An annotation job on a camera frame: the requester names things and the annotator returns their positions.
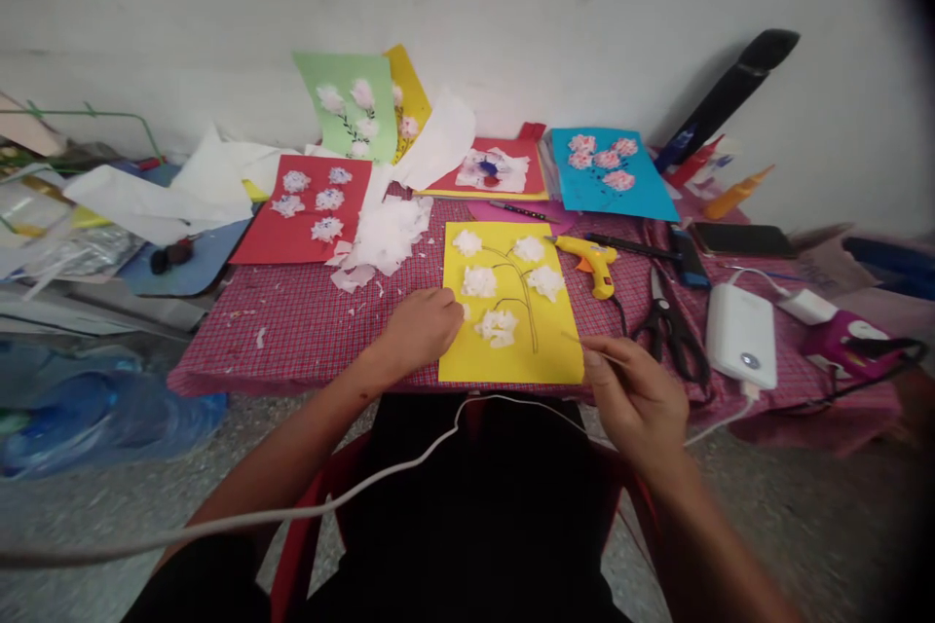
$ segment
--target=forearm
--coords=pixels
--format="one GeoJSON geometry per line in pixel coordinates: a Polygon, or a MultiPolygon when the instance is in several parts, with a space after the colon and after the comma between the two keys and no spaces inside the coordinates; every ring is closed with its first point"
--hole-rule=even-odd
{"type": "MultiPolygon", "coordinates": [[[[189,526],[254,511],[288,508],[305,493],[367,406],[397,380],[369,348],[254,448],[195,512],[189,526]]],[[[276,526],[246,531],[262,560],[276,526]]],[[[184,543],[170,547],[157,568],[184,543]]]]}
{"type": "Polygon", "coordinates": [[[662,531],[660,583],[676,623],[698,617],[740,623],[801,620],[731,527],[688,455],[650,490],[662,531]]]}

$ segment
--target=green paper card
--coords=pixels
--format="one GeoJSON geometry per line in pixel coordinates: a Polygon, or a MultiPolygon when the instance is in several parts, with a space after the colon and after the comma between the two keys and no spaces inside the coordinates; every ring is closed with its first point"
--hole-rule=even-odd
{"type": "Polygon", "coordinates": [[[381,55],[292,52],[321,122],[321,145],[389,163],[396,154],[390,60],[381,55]]]}

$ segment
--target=white power bank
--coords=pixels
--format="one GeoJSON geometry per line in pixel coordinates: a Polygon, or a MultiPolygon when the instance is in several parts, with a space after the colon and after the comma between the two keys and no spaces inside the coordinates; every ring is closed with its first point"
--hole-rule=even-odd
{"type": "Polygon", "coordinates": [[[715,370],[762,389],[776,388],[776,334],[768,300],[735,285],[715,285],[705,341],[715,370]]]}

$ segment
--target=white wall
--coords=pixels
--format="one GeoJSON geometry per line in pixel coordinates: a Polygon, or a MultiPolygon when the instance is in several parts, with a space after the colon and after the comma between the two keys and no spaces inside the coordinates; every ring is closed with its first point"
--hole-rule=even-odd
{"type": "MultiPolygon", "coordinates": [[[[935,226],[927,49],[904,0],[0,0],[0,12],[0,91],[139,112],[179,151],[210,119],[301,145],[318,127],[290,51],[397,42],[430,97],[447,83],[472,103],[481,134],[538,120],[667,135],[740,46],[795,29],[792,56],[728,123],[746,151],[731,176],[780,164],[748,213],[786,228],[935,226]]],[[[144,153],[134,125],[55,124],[144,153]]]]}

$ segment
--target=red bottle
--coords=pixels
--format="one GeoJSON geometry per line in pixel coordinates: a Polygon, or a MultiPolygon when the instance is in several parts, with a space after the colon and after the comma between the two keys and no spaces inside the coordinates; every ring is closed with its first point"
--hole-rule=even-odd
{"type": "Polygon", "coordinates": [[[705,144],[695,151],[691,157],[682,164],[682,167],[671,175],[666,176],[666,180],[669,181],[669,184],[674,188],[680,188],[694,178],[699,170],[708,165],[708,161],[711,160],[711,157],[714,156],[715,152],[718,150],[718,144],[721,143],[721,139],[723,138],[724,135],[721,134],[711,143],[705,144]]]}

